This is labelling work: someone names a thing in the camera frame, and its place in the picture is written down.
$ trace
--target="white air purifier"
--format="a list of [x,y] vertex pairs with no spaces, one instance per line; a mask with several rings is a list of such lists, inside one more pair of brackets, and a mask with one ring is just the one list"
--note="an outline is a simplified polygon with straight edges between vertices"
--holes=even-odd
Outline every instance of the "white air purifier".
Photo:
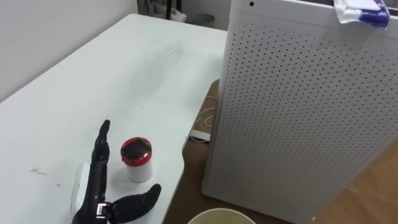
[[398,17],[233,0],[202,192],[311,223],[398,136]]

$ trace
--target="robotic hand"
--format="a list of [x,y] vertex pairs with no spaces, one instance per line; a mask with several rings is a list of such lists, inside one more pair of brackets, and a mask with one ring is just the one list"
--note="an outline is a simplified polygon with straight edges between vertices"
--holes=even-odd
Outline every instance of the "robotic hand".
[[113,203],[105,201],[106,171],[109,146],[106,136],[110,121],[106,120],[95,141],[83,205],[73,217],[72,224],[119,224],[131,222],[148,213],[155,206],[162,190],[153,185],[146,193],[125,196]]

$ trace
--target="white container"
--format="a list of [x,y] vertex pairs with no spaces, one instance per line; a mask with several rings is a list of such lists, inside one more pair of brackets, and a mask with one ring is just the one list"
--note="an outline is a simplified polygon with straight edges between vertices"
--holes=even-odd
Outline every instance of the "white container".
[[142,183],[152,177],[152,146],[147,139],[127,140],[122,145],[121,155],[127,167],[127,176],[131,181]]
[[153,173],[151,163],[151,160],[149,160],[146,164],[138,167],[126,165],[127,177],[136,183],[142,183],[149,180]]
[[214,208],[192,218],[188,224],[256,224],[240,212],[227,208]]

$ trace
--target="red lid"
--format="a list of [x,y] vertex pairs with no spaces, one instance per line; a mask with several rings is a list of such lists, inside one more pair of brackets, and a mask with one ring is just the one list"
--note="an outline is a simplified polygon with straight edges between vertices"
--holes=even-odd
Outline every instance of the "red lid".
[[152,146],[146,138],[135,137],[122,145],[120,153],[127,166],[139,167],[150,161]]

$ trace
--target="small jar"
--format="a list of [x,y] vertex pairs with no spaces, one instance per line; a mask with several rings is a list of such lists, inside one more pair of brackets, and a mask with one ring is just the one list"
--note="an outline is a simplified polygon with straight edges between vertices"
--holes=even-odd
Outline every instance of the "small jar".
[[136,137],[127,140],[120,153],[131,181],[141,183],[152,177],[152,146],[146,138]]

